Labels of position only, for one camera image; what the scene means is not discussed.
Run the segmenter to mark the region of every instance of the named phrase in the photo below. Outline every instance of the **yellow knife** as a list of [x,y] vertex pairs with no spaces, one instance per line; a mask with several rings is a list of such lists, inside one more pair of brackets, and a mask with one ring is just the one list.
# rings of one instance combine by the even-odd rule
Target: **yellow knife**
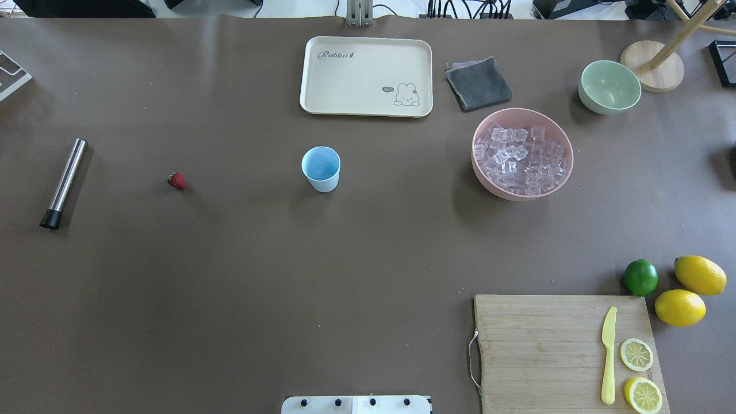
[[603,386],[601,387],[601,400],[611,405],[616,399],[615,380],[613,376],[613,342],[616,338],[616,307],[611,306],[603,321],[603,332],[601,342],[606,347],[606,367],[603,371]]

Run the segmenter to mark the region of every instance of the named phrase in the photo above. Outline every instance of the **yellow lemon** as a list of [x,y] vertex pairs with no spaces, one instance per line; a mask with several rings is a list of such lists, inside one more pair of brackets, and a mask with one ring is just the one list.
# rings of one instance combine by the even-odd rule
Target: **yellow lemon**
[[623,341],[620,354],[623,364],[634,371],[646,371],[654,363],[654,353],[641,339],[629,338]]
[[700,256],[675,259],[675,276],[682,286],[699,295],[717,295],[726,287],[726,273],[716,263]]
[[662,408],[662,392],[652,381],[635,376],[623,385],[623,396],[639,414],[655,414]]
[[705,316],[705,303],[700,296],[688,290],[672,289],[654,301],[659,319],[674,326],[690,326]]

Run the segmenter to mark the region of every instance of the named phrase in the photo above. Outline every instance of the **gray cloth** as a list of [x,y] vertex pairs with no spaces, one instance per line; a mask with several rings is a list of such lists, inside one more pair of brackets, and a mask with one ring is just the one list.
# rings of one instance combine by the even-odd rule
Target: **gray cloth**
[[484,60],[453,63],[446,71],[447,81],[460,98],[463,110],[474,110],[508,101],[512,98],[493,56]]

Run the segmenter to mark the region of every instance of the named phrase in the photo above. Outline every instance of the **green bowl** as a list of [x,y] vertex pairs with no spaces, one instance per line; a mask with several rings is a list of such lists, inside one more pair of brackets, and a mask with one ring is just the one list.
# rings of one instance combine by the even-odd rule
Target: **green bowl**
[[631,69],[611,60],[597,60],[583,70],[578,95],[593,112],[613,115],[636,105],[642,87]]

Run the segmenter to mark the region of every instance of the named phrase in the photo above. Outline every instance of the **pink bowl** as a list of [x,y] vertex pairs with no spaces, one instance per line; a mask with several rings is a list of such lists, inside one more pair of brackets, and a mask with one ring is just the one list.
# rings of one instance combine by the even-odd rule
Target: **pink bowl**
[[[557,141],[557,144],[565,147],[565,158],[567,158],[567,161],[570,163],[570,167],[567,169],[567,173],[559,182],[557,187],[542,195],[521,195],[506,191],[505,189],[495,185],[488,177],[486,177],[481,171],[481,166],[478,165],[478,162],[475,159],[475,156],[473,154],[473,146],[479,138],[485,136],[486,130],[491,126],[491,124],[499,124],[504,128],[525,128],[527,130],[535,126],[545,127],[545,139],[553,139]],[[573,145],[570,143],[570,139],[567,137],[567,134],[565,134],[562,128],[555,121],[549,119],[546,115],[543,115],[531,109],[507,108],[488,115],[480,123],[478,128],[475,129],[475,134],[473,134],[473,143],[470,145],[470,159],[473,163],[473,171],[475,172],[475,176],[478,178],[481,184],[483,184],[483,187],[486,187],[488,191],[506,200],[529,201],[548,196],[557,191],[557,189],[562,187],[567,182],[567,179],[570,177],[570,173],[573,171]]]

